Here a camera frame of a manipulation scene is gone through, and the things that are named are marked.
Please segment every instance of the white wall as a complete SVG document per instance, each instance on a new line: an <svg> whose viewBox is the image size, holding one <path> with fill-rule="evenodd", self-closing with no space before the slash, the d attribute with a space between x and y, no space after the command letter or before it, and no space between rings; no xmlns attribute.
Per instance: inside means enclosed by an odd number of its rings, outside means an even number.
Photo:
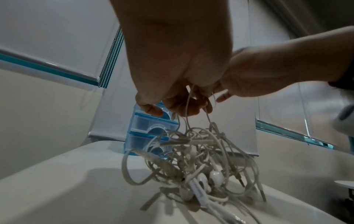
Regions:
<svg viewBox="0 0 354 224"><path fill-rule="evenodd" d="M256 162L263 184L328 213L348 191L334 180L354 180L354 156L257 130Z"/></svg>
<svg viewBox="0 0 354 224"><path fill-rule="evenodd" d="M79 147L101 95L84 83L0 62L0 179Z"/></svg>

